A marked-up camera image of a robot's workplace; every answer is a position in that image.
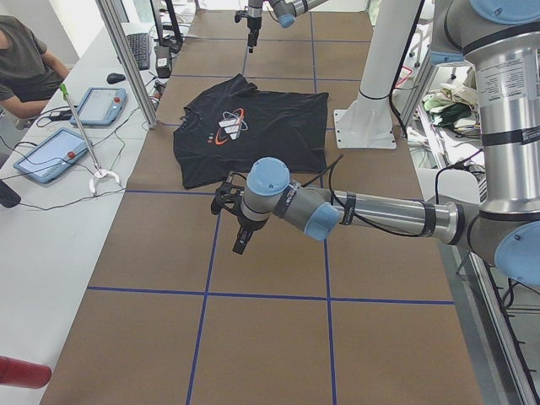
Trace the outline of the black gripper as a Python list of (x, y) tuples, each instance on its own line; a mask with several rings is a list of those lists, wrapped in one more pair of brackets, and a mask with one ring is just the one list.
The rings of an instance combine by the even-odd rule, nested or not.
[(232, 251), (236, 254), (242, 255), (253, 233), (264, 227), (264, 221), (249, 219), (243, 213), (238, 215), (237, 220), (240, 228), (237, 233)]
[(262, 27), (262, 5), (247, 6), (247, 26), (250, 30), (248, 34), (247, 48), (249, 53), (254, 52), (257, 46), (257, 35)]

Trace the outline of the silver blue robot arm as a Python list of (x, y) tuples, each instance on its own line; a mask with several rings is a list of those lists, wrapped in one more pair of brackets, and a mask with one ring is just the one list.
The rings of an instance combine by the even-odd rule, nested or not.
[(393, 70), (408, 49), (423, 4), (384, 1), (357, 99), (337, 112), (337, 137), (361, 148), (354, 181), (364, 194), (302, 186), (279, 159), (259, 159), (236, 198), (234, 251), (271, 215), (325, 240), (339, 224), (406, 237), (435, 237), (468, 248), (506, 277), (539, 282), (539, 4), (438, 1), (429, 57), (468, 62), (475, 73), (487, 196), (479, 205), (450, 198), (398, 197), (413, 178), (392, 161)]
[(239, 23), (242, 19), (246, 19), (249, 30), (247, 39), (247, 50), (249, 53), (254, 52), (257, 46), (258, 36), (262, 27), (262, 9), (263, 4), (267, 3), (275, 15), (278, 24), (287, 29), (290, 27), (302, 14), (306, 14), (310, 10), (325, 3), (326, 0), (249, 0), (247, 7), (244, 10), (235, 13), (235, 22)]

